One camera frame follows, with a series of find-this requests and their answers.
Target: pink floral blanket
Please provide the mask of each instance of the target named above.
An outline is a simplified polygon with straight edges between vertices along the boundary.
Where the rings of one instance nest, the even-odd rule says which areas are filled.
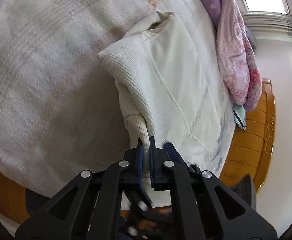
[[[256,108],[262,92],[255,54],[235,0],[201,0],[217,29],[217,59],[231,100],[246,111]]]

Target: window pane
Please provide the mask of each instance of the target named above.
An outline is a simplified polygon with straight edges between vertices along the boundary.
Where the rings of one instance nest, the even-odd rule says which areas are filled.
[[[277,12],[287,14],[282,0],[246,0],[246,3],[251,12]]]

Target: silver screw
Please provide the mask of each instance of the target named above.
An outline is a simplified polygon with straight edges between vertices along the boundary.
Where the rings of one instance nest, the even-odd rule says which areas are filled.
[[[138,231],[133,227],[127,228],[127,232],[130,233],[132,236],[137,236],[138,235]]]
[[[175,164],[174,164],[174,162],[172,162],[172,161],[165,161],[165,162],[164,162],[164,165],[165,165],[166,167],[172,167],[172,166],[174,166]]]
[[[83,177],[83,178],[88,178],[90,177],[90,171],[82,171],[80,173],[80,175]]]
[[[128,161],[123,160],[123,161],[119,162],[119,166],[121,166],[121,167],[127,167],[128,165],[129,165]]]
[[[211,178],[212,176],[210,171],[203,171],[201,174],[204,178],[207,178],[207,179]]]
[[[138,206],[141,208],[142,211],[147,211],[148,207],[143,201],[138,202]]]

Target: teal fabric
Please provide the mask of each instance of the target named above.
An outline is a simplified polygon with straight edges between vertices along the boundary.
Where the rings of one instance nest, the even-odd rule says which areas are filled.
[[[236,124],[241,128],[246,130],[246,110],[243,106],[233,104],[233,117]]]

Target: wooden headboard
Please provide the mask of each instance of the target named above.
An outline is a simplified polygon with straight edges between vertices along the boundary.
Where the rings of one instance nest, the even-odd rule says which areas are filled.
[[[220,180],[232,186],[250,174],[258,190],[267,176],[275,133],[275,97],[269,79],[262,79],[263,91],[257,108],[246,114],[247,129],[235,128]]]

